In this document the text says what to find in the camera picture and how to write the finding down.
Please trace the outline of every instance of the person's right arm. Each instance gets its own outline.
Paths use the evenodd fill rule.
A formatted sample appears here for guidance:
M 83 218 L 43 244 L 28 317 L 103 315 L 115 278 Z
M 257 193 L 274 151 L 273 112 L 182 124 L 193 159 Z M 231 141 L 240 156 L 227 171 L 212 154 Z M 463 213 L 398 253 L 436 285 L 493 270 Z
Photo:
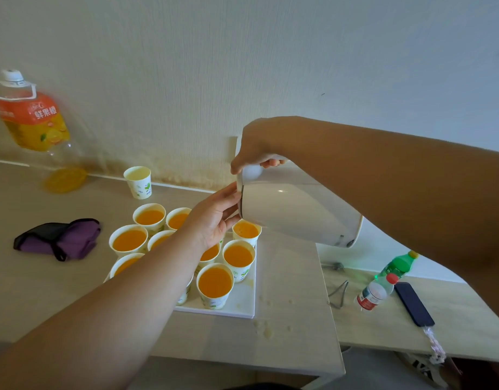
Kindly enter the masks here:
M 232 173 L 284 156 L 499 316 L 499 152 L 297 116 L 244 128 Z

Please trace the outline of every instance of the black smartphone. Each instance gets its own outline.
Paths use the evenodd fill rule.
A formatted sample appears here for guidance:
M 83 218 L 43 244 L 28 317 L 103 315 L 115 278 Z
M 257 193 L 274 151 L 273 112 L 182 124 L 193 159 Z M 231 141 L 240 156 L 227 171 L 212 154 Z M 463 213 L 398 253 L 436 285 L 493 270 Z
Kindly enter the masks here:
M 410 283 L 397 282 L 395 288 L 403 305 L 417 326 L 432 327 L 435 324 L 432 316 L 430 316 Z

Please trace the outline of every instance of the empty paper cup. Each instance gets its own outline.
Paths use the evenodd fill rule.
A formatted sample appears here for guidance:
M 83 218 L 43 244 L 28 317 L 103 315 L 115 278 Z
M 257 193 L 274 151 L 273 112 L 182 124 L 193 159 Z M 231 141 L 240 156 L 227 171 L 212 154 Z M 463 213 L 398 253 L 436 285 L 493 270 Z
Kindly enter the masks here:
M 246 278 L 255 256 L 255 249 L 246 241 L 233 240 L 222 249 L 222 262 L 233 272 L 235 283 Z
M 199 271 L 202 268 L 206 267 L 208 264 L 212 264 L 213 262 L 215 262 L 215 259 L 219 257 L 219 255 L 220 255 L 220 242 L 203 253 L 203 255 L 201 256 L 201 261 L 199 262 L 197 268 L 195 269 L 195 275 L 197 275 Z
M 165 230 L 156 233 L 152 238 L 149 239 L 149 252 L 154 249 L 159 243 L 166 240 L 169 236 L 171 236 L 175 231 L 174 230 Z
M 260 234 L 262 234 L 261 226 L 250 223 L 244 219 L 235 223 L 232 230 L 233 239 L 246 241 L 253 247 L 257 244 Z
M 197 289 L 208 309 L 221 309 L 233 289 L 233 273 L 224 264 L 208 264 L 197 275 Z
M 193 275 L 192 275 L 192 279 L 190 279 L 190 281 L 188 282 L 188 285 L 186 286 L 186 290 L 184 291 L 183 294 L 181 294 L 181 296 L 177 300 L 177 305 L 183 305 L 186 302 L 186 300 L 188 299 L 188 295 L 190 295 L 190 290 L 192 289 L 192 281 L 193 281 Z
M 177 208 L 172 210 L 166 215 L 165 230 L 176 231 L 179 229 L 191 211 L 190 208 Z
M 134 264 L 143 256 L 144 256 L 143 253 L 132 253 L 123 256 L 118 261 L 116 261 L 116 263 L 112 266 L 109 277 L 113 278 L 115 275 L 118 275 L 120 272 L 123 272 L 125 269 L 130 267 L 132 264 Z
M 130 167 L 123 173 L 135 199 L 144 200 L 152 195 L 150 174 L 150 168 L 140 166 Z
M 165 225 L 166 209 L 161 204 L 144 204 L 134 211 L 132 219 L 152 236 Z
M 130 253 L 145 253 L 148 239 L 149 233 L 143 226 L 128 225 L 112 233 L 109 246 L 118 257 L 123 257 Z

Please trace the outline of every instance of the cup rim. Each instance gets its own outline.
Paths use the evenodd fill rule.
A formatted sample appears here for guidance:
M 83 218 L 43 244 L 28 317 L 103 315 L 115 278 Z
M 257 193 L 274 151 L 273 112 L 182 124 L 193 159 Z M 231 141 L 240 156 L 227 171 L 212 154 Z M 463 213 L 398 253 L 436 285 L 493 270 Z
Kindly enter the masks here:
M 133 171 L 137 171 L 137 170 L 141 170 L 141 169 L 144 169 L 144 170 L 148 170 L 149 174 L 147 176 L 145 176 L 144 178 L 141 178 L 141 179 L 130 179 L 130 178 L 127 178 L 127 175 Z M 130 168 L 127 168 L 124 172 L 123 172 L 123 177 L 130 181 L 130 182 L 139 182 L 140 180 L 144 180 L 148 177 L 150 177 L 152 175 L 152 171 L 150 171 L 150 168 L 148 167 L 145 167 L 144 165 L 136 165 L 134 167 L 130 167 Z
M 191 208 L 182 207 L 182 208 L 175 208 L 175 209 L 171 210 L 170 212 L 168 212 L 167 215 L 166 215 L 165 226 L 168 227 L 170 230 L 177 231 L 177 229 L 175 229 L 173 227 L 170 227 L 170 225 L 168 224 L 168 219 L 171 219 L 175 215 L 178 215 L 178 214 L 180 214 L 181 212 L 183 212 L 185 210 L 188 211 L 188 212 L 186 212 L 187 214 L 189 214 L 192 211 Z
M 164 235 L 171 236 L 174 232 L 175 232 L 174 230 L 162 230 L 160 232 L 156 232 L 153 236 L 150 237 L 146 248 L 149 250 L 149 252 L 152 251 L 152 246 L 154 245 L 155 241 L 157 241 L 159 238 L 161 238 Z
M 136 220 L 136 216 L 141 215 L 143 212 L 145 212 L 146 210 L 148 210 L 151 206 L 158 206 L 158 207 L 160 207 L 162 209 L 162 213 L 163 213 L 162 219 L 159 222 L 152 223 L 151 225 L 142 225 L 141 223 L 138 223 L 137 220 Z M 163 222 L 165 220 L 165 218 L 166 218 L 166 208 L 163 207 L 161 204 L 158 204 L 158 203 L 155 203 L 155 202 L 151 203 L 151 204 L 140 205 L 140 206 L 138 206 L 136 208 L 136 210 L 134 211 L 134 213 L 132 213 L 132 220 L 134 221 L 134 223 L 136 223 L 137 225 L 142 226 L 142 227 L 156 226 L 159 223 Z
M 124 262 L 128 262 L 129 260 L 132 260 L 134 258 L 141 258 L 144 255 L 145 255 L 144 253 L 130 253 L 130 254 L 127 254 L 127 255 L 117 259 L 116 262 L 114 263 L 114 265 L 112 266 L 112 268 L 110 269 L 109 279 L 112 279 L 113 277 L 116 276 L 116 271 L 118 270 L 118 268 L 120 268 L 120 266 Z
M 244 267 L 237 267 L 237 266 L 234 266 L 233 264 L 230 264 L 229 262 L 227 262 L 226 258 L 224 257 L 224 253 L 226 251 L 227 248 L 229 248 L 230 246 L 233 246 L 233 245 L 242 245 L 244 246 L 246 249 L 249 250 L 249 252 L 252 254 L 253 256 L 253 260 L 251 261 L 251 263 L 249 263 L 248 265 L 245 265 Z M 222 248 L 222 259 L 230 266 L 232 266 L 233 268 L 246 268 L 246 267 L 249 267 L 250 265 L 252 265 L 254 262 L 255 262 L 255 259 L 257 258 L 257 251 L 255 250 L 255 248 L 253 247 L 253 245 L 251 245 L 249 242 L 247 241 L 244 241 L 242 239 L 234 239 L 234 240 L 231 240 L 230 242 L 227 242 L 224 244 L 224 247 Z
M 230 288 L 230 290 L 226 294 L 221 295 L 220 297 L 208 297 L 199 288 L 199 279 L 201 278 L 201 276 L 207 270 L 209 270 L 210 268 L 214 268 L 214 267 L 222 267 L 224 269 L 224 271 L 226 271 L 230 275 L 230 278 L 231 278 L 231 288 Z M 231 269 L 226 264 L 222 264 L 220 262 L 214 262 L 212 264 L 208 264 L 208 265 L 204 266 L 203 268 L 201 268 L 201 271 L 199 271 L 199 273 L 197 274 L 197 280 L 195 281 L 195 284 L 197 285 L 197 290 L 199 290 L 200 294 L 204 295 L 206 298 L 209 298 L 210 300 L 215 300 L 216 298 L 226 297 L 227 295 L 229 295 L 231 293 L 231 291 L 233 290 L 233 286 L 235 285 L 235 278 L 233 277 L 233 272 L 231 272 Z
M 199 264 L 200 264 L 200 263 L 202 263 L 202 262 L 203 262 L 203 263 L 204 263 L 204 262 L 211 263 L 211 262 L 213 262 L 213 260 L 215 260 L 217 257 L 219 257 L 219 255 L 222 253 L 222 249 L 220 249 L 220 242 L 217 242 L 214 246 L 216 246 L 216 245 L 217 245 L 217 246 L 219 246 L 219 252 L 217 252 L 217 255 L 216 255 L 214 258 L 211 258 L 210 260 L 204 260 L 204 261 L 199 260 Z
M 257 228 L 257 230 L 258 230 L 258 235 L 257 236 L 252 236 L 251 238 L 246 238 L 245 236 L 240 236 L 239 234 L 237 234 L 237 232 L 235 231 L 235 226 L 237 224 L 239 224 L 240 222 L 246 222 L 246 223 L 249 223 L 249 224 L 255 226 Z M 231 231 L 233 232 L 233 234 L 235 234 L 239 238 L 242 238 L 242 239 L 245 239 L 245 240 L 252 240 L 252 239 L 258 238 L 260 236 L 260 234 L 262 234 L 262 226 L 259 226 L 259 225 L 255 224 L 255 223 L 248 222 L 246 219 L 240 219 L 237 223 L 235 223 L 231 227 Z
M 120 236 L 121 234 L 123 234 L 125 231 L 131 230 L 132 227 L 135 227 L 136 229 L 141 228 L 142 231 L 145 233 L 145 240 L 143 241 L 143 243 L 141 245 L 135 247 L 134 249 L 129 250 L 129 251 L 119 251 L 119 250 L 114 249 L 114 247 L 112 245 L 114 244 L 114 241 L 116 240 L 116 238 L 118 238 L 118 236 Z M 145 229 L 141 225 L 126 225 L 126 226 L 121 226 L 120 228 L 114 230 L 112 234 L 110 234 L 110 237 L 109 237 L 109 246 L 115 252 L 118 252 L 118 253 L 127 253 L 128 254 L 128 253 L 134 252 L 136 249 L 139 249 L 140 247 L 142 247 L 148 241 L 148 238 L 149 238 L 149 232 L 148 232 L 148 230 Z

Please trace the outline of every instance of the green bottle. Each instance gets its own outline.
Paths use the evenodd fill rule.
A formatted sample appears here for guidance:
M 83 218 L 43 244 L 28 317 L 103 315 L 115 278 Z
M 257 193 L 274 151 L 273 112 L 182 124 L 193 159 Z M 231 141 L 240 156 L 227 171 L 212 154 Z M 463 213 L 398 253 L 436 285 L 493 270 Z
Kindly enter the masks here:
M 404 254 L 402 256 L 397 256 L 387 264 L 385 268 L 383 268 L 383 271 L 381 271 L 377 277 L 385 277 L 388 274 L 396 274 L 399 278 L 401 278 L 403 275 L 405 275 L 409 270 L 412 268 L 412 264 L 414 263 L 415 259 L 419 257 L 419 254 L 414 252 L 414 251 L 409 251 L 407 254 Z

